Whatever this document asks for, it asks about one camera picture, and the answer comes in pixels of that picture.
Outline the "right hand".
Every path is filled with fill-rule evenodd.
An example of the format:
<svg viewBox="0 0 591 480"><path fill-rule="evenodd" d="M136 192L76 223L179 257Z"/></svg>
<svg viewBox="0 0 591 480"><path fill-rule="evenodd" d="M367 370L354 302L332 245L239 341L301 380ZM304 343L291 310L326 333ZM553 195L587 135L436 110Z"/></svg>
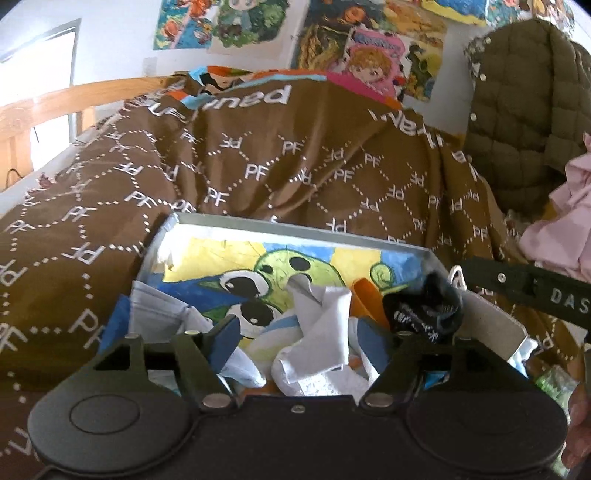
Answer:
<svg viewBox="0 0 591 480"><path fill-rule="evenodd" d="M568 469L581 464L590 454L590 396L584 384L579 384L569 399L571 423L566 438L562 463Z"/></svg>

